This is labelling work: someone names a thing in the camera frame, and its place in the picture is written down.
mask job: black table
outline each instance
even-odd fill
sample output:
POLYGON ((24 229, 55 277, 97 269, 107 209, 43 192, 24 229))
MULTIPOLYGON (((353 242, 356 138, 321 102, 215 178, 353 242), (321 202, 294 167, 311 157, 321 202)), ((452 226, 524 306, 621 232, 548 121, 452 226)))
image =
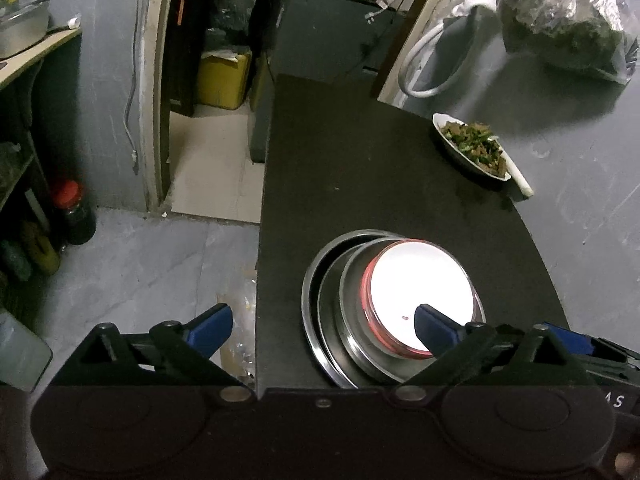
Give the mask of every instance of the black table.
POLYGON ((326 243, 357 229, 445 248, 469 274, 488 323, 567 326, 511 200, 461 173, 432 128, 425 118, 369 98, 366 85, 277 79, 258 252, 260 393, 330 385, 303 332, 302 280, 326 243))

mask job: plastic bag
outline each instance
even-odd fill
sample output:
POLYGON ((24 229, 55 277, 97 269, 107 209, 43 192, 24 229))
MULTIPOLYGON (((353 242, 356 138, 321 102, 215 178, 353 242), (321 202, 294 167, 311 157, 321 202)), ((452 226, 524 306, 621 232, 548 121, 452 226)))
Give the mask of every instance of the plastic bag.
POLYGON ((219 50, 220 48, 226 48, 231 44, 226 32, 221 28, 208 28, 204 32, 204 47, 203 52, 207 50, 219 50))
POLYGON ((255 388, 255 286, 256 272, 248 270, 230 294, 218 297, 234 315, 231 336, 220 348, 222 368, 250 388, 255 388))
POLYGON ((500 0, 507 52, 626 84, 638 58, 638 21, 626 0, 500 0))
POLYGON ((212 0, 214 9, 210 14, 210 27, 227 32, 249 34, 249 19, 255 0, 212 0))

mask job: stir-fried vegetables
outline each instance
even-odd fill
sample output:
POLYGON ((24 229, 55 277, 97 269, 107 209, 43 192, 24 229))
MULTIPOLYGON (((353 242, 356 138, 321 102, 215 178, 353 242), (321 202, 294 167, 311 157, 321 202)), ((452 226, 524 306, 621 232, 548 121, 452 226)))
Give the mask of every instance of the stir-fried vegetables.
POLYGON ((443 132, 472 163, 501 178, 505 175, 504 159, 500 156, 500 145, 492 138, 492 132, 485 124, 458 124, 447 122, 443 132))

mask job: red bottle cap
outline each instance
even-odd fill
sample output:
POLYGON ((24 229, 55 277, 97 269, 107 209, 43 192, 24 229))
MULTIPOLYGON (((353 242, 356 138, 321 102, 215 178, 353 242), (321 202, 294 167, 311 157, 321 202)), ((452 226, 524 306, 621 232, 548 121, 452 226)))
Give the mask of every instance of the red bottle cap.
POLYGON ((53 205, 58 209, 69 209, 80 202, 82 187, 75 180, 60 182, 51 190, 53 205))

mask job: plastic container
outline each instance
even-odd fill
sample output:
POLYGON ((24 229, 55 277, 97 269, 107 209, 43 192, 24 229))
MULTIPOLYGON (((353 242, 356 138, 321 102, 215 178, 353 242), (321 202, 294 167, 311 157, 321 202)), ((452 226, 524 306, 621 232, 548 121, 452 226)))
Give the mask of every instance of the plastic container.
POLYGON ((52 190, 51 199, 62 215, 66 240, 72 245, 89 241, 95 233, 95 214, 84 198, 82 186, 65 180, 52 190))
POLYGON ((236 110, 242 104, 251 51, 235 54, 233 59, 207 56, 200 60, 196 83, 199 103, 227 110, 236 110))
POLYGON ((0 381, 31 392, 51 357, 51 349, 42 339, 0 308, 0 381))

